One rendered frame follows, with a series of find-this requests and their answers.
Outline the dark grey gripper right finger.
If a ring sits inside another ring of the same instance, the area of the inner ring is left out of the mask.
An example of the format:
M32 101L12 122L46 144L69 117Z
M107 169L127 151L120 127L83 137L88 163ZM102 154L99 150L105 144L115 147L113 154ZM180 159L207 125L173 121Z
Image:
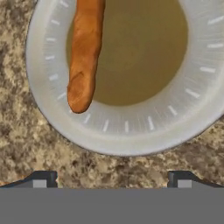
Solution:
M222 188L222 185L198 178L191 171L168 172L167 186L170 188L193 188L199 185Z

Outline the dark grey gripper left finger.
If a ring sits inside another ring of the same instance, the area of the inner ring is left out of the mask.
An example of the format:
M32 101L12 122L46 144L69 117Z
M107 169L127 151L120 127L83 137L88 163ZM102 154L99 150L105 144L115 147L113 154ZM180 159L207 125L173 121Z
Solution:
M34 171L26 178L2 185L2 188L57 188L57 177L56 171Z

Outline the brown baguette bread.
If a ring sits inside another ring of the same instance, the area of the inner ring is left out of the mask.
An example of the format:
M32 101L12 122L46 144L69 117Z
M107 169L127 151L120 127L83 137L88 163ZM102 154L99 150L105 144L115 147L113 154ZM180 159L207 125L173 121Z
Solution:
M68 105L76 114L85 112L93 100L105 5L106 0L77 0L66 91Z

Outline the white plate with olive centre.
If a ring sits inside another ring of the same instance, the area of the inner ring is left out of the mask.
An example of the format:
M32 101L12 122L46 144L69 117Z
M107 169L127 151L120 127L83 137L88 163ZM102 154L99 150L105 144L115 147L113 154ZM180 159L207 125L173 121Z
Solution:
M167 150L224 115L224 0L179 0L189 24L185 59L153 98L128 107L97 101L83 114L67 104L66 40L76 0L38 0L26 39L33 97L47 121L79 146L115 156Z

